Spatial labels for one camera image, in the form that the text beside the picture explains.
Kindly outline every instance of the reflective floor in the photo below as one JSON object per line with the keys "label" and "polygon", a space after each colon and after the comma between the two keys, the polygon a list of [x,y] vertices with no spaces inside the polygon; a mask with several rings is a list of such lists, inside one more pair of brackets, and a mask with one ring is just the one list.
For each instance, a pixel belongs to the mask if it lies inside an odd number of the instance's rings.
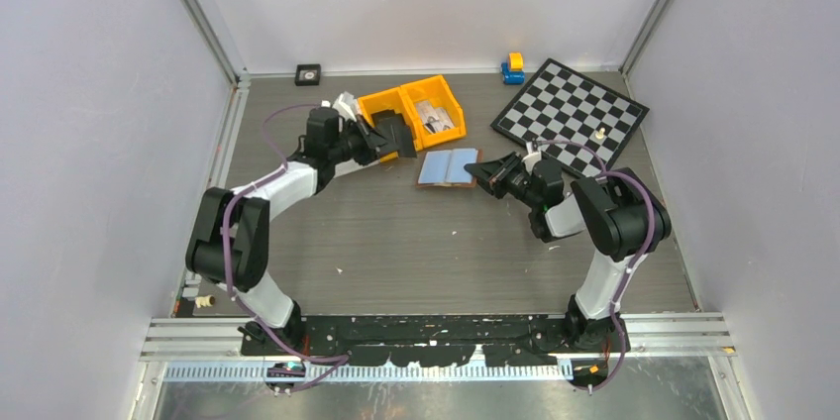
{"label": "reflective floor", "polygon": [[166,383],[156,419],[725,419],[707,358],[627,359],[589,396],[556,381],[323,384],[274,397],[261,383]]}

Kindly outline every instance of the cable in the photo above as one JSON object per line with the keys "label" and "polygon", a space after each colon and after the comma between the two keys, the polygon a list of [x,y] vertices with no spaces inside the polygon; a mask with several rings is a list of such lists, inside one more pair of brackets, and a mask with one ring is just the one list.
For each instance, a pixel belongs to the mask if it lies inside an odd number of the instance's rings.
{"label": "cable", "polygon": [[328,369],[326,372],[319,375],[318,377],[316,377],[316,378],[314,378],[314,379],[312,379],[308,382],[305,382],[302,385],[297,385],[293,388],[287,389],[286,390],[287,393],[299,392],[301,390],[306,390],[307,388],[314,387],[315,385],[318,384],[318,382],[320,382],[321,380],[326,378],[327,375],[334,372],[340,366],[343,366],[344,364],[346,364],[350,360],[350,358],[347,355],[333,356],[333,357],[329,357],[329,358],[312,358],[312,357],[306,356],[302,353],[298,353],[297,351],[295,351],[294,349],[292,349],[291,347],[286,345],[284,342],[282,342],[282,340],[280,340],[280,338],[276,334],[274,334],[273,330],[269,327],[269,325],[266,324],[265,321],[262,318],[260,318],[260,316],[257,315],[257,313],[252,311],[248,306],[245,305],[245,303],[243,303],[239,299],[239,297],[236,296],[236,293],[234,292],[233,262],[232,262],[233,257],[231,255],[231,214],[233,213],[233,210],[236,207],[236,205],[239,203],[239,201],[242,200],[246,195],[254,192],[258,188],[260,188],[260,187],[262,187],[262,186],[264,186],[264,185],[266,185],[270,182],[278,180],[280,177],[282,177],[288,171],[288,159],[286,158],[286,155],[283,153],[283,151],[281,151],[280,148],[277,147],[277,144],[275,144],[274,141],[271,139],[271,137],[268,135],[268,131],[265,128],[266,124],[269,121],[271,121],[271,119],[273,119],[275,116],[277,116],[280,113],[283,113],[285,111],[293,110],[293,109],[296,109],[296,108],[313,108],[313,107],[317,108],[317,105],[293,105],[293,106],[288,106],[288,107],[285,107],[285,108],[280,108],[279,110],[271,113],[270,115],[268,115],[267,118],[265,118],[265,120],[262,122],[262,137],[265,139],[265,142],[268,143],[268,145],[280,157],[280,168],[278,170],[270,173],[269,175],[266,175],[263,178],[257,180],[256,182],[252,183],[251,185],[243,188],[242,191],[235,194],[234,197],[231,199],[231,201],[228,203],[227,207],[225,207],[225,212],[222,216],[222,252],[224,254],[224,260],[225,260],[225,290],[227,291],[228,296],[231,299],[233,299],[234,302],[236,302],[236,304],[243,311],[246,312],[246,314],[248,314],[249,316],[254,318],[254,320],[265,331],[265,333],[268,334],[268,336],[271,338],[271,340],[274,341],[275,344],[277,344],[281,349],[283,349],[287,353],[289,353],[293,356],[296,356],[296,357],[298,357],[298,358],[300,358],[304,361],[309,361],[310,363],[313,363],[313,364],[336,363],[334,366],[332,366],[332,368]]}
{"label": "cable", "polygon": [[645,235],[645,240],[644,242],[642,242],[642,246],[639,248],[639,250],[637,250],[636,253],[633,254],[633,257],[630,259],[630,262],[627,263],[627,267],[624,270],[624,273],[621,275],[621,280],[619,280],[618,286],[616,286],[615,288],[615,293],[613,293],[612,299],[610,299],[609,303],[609,317],[610,319],[612,319],[612,324],[615,326],[615,331],[618,333],[618,338],[621,341],[621,351],[619,352],[618,361],[615,363],[615,367],[609,372],[609,374],[602,383],[596,386],[590,385],[588,388],[582,388],[573,385],[573,387],[578,390],[588,391],[590,392],[590,394],[592,394],[605,387],[606,384],[609,383],[615,377],[615,375],[618,373],[618,370],[621,369],[621,366],[624,364],[624,357],[627,354],[627,343],[625,343],[624,341],[626,333],[624,332],[624,329],[621,328],[621,323],[618,321],[618,316],[616,316],[615,312],[615,306],[621,301],[621,297],[624,295],[624,291],[627,289],[627,285],[630,282],[630,277],[633,275],[633,271],[636,269],[636,264],[638,264],[642,256],[646,252],[648,252],[648,249],[653,243],[654,230],[656,226],[656,223],[654,221],[654,204],[651,200],[650,195],[648,195],[648,191],[645,189],[645,186],[641,184],[641,182],[622,172],[607,170],[606,164],[604,163],[603,159],[601,159],[598,156],[598,154],[592,149],[569,140],[550,140],[537,142],[538,147],[551,144],[558,146],[577,146],[578,148],[581,148],[582,150],[591,153],[595,157],[595,160],[598,162],[598,165],[601,167],[601,173],[596,177],[615,177],[632,185],[633,188],[635,188],[640,194],[642,194],[642,199],[644,200],[645,209],[648,216],[648,231]]}

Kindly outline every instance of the metal corner post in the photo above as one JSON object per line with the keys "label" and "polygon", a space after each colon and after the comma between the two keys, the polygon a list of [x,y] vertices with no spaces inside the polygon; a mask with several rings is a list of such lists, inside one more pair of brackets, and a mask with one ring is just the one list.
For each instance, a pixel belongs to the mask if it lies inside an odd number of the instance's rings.
{"label": "metal corner post", "polygon": [[645,22],[642,24],[642,28],[639,30],[639,34],[636,35],[636,39],[630,47],[630,52],[627,53],[627,56],[624,58],[624,62],[621,64],[621,67],[619,67],[619,71],[623,75],[628,75],[633,69],[633,66],[639,60],[639,56],[642,54],[642,51],[645,49],[645,46],[651,39],[657,25],[659,25],[659,22],[662,20],[662,16],[665,14],[665,11],[668,9],[668,6],[672,1],[673,0],[654,1],[653,7],[651,7],[648,16],[645,18]]}
{"label": "metal corner post", "polygon": [[234,69],[228,55],[225,53],[222,43],[213,31],[213,27],[210,25],[210,20],[201,8],[201,4],[198,0],[181,0],[181,2],[183,3],[187,14],[189,14],[190,19],[192,19],[192,22],[195,24],[195,27],[198,29],[198,32],[201,34],[201,37],[204,39],[204,42],[207,44],[207,47],[210,49],[210,52],[222,68],[222,72],[228,78],[231,85],[236,85],[239,80],[238,73]]}

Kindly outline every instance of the yellow connector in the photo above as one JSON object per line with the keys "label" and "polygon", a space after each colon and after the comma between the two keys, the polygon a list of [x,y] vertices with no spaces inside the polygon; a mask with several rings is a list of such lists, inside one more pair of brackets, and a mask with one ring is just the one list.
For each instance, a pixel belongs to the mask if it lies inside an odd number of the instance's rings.
{"label": "yellow connector", "polygon": [[510,71],[522,71],[522,53],[509,53],[507,55],[507,67]]}

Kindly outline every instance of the open book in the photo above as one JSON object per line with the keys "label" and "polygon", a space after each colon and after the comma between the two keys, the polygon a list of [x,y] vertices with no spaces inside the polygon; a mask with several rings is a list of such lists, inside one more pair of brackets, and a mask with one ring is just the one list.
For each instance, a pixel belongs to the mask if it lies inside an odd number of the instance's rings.
{"label": "open book", "polygon": [[473,187],[475,179],[464,170],[464,166],[478,162],[479,158],[480,151],[475,148],[427,152],[417,185]]}

